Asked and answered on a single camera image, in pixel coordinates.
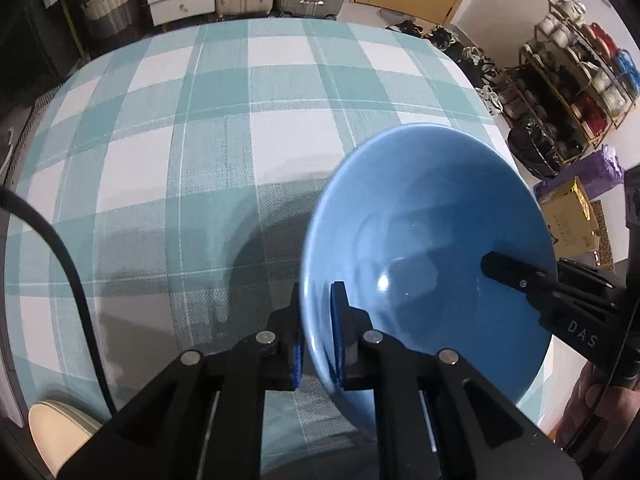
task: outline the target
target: blue shoe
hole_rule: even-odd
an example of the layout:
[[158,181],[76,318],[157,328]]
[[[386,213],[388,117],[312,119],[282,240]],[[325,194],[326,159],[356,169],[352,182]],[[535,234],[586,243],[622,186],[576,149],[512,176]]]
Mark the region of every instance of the blue shoe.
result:
[[629,54],[628,50],[620,49],[614,59],[618,69],[625,77],[625,82],[632,91],[632,97],[637,98],[640,96],[640,72],[638,72],[634,60],[631,59],[631,54]]

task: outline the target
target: human hand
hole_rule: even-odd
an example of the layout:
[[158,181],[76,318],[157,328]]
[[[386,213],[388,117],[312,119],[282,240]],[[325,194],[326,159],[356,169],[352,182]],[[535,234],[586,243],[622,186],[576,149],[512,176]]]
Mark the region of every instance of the human hand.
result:
[[[640,409],[639,389],[640,384],[636,384],[634,390],[611,386],[602,396],[595,414],[609,424],[598,443],[599,451],[612,451],[625,436],[626,430]],[[593,384],[593,365],[591,363],[585,364],[575,383],[569,402],[564,407],[556,435],[558,446],[564,447],[569,443],[571,437],[591,413],[591,408],[601,390],[602,384]]]

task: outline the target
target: laundry basket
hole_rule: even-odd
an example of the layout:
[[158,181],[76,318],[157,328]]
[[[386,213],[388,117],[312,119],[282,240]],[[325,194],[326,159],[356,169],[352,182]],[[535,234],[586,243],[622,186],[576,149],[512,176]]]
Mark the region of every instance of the laundry basket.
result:
[[82,10],[89,33],[99,40],[118,34],[140,19],[138,0],[89,0]]

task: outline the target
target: black plastic bag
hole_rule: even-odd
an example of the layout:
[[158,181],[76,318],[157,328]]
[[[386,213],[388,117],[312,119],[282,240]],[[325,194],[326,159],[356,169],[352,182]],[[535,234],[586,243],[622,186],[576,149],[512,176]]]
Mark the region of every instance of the black plastic bag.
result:
[[511,129],[507,144],[521,164],[541,180],[555,177],[562,167],[553,141],[531,117],[524,117]]

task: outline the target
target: checkered tablecloth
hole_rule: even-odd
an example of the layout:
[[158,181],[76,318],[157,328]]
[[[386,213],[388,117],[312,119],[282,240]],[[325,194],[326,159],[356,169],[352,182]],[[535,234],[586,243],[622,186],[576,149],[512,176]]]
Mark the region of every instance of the checkered tablecloth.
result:
[[[78,267],[117,403],[178,352],[228,349],[260,330],[289,301],[327,177],[376,132],[417,121],[450,124],[511,160],[458,67],[388,30],[212,23],[79,70],[50,103],[17,192]],[[27,404],[61,399],[104,420],[62,270],[16,219],[4,277]],[[268,394],[265,467],[361,443],[305,370],[295,393]]]

